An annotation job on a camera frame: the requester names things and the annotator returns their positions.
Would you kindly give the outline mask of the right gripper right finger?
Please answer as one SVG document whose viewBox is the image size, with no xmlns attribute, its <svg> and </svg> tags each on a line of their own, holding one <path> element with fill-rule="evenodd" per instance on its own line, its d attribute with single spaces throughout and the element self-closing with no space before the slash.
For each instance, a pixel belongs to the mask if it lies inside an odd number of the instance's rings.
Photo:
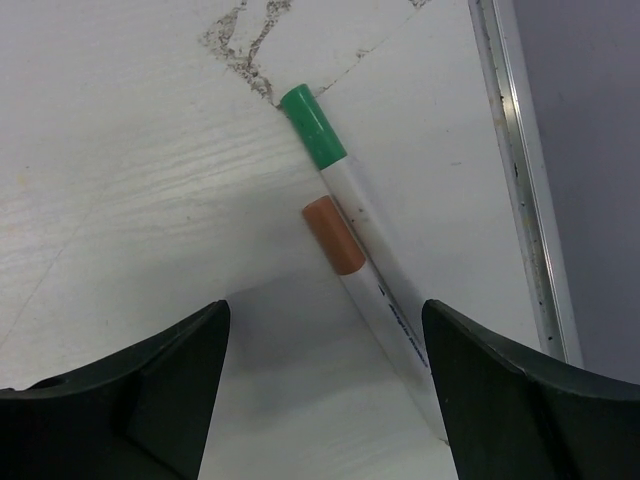
<svg viewBox="0 0 640 480">
<path fill-rule="evenodd" d="M 422 308 L 461 479 L 636 479 L 639 387 L 501 336 L 438 300 Z"/>
</svg>

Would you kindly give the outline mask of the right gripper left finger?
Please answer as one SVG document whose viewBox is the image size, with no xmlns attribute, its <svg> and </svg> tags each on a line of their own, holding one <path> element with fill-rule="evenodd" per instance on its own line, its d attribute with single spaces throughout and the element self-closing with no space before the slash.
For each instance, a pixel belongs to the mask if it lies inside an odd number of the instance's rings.
<svg viewBox="0 0 640 480">
<path fill-rule="evenodd" d="M 216 301 L 81 368 L 2 390 L 2 478 L 197 478 L 230 319 Z"/>
</svg>

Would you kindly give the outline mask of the brown capped marker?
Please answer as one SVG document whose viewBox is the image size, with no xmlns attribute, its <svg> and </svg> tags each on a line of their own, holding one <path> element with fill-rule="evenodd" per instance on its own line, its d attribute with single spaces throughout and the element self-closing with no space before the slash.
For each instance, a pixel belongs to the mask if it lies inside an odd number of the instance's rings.
<svg viewBox="0 0 640 480">
<path fill-rule="evenodd" d="M 333 200 L 328 195 L 314 200 L 302 209 L 302 216 L 394 370 L 409 390 L 427 425 L 437 438 L 447 442 L 426 351 Z"/>
</svg>

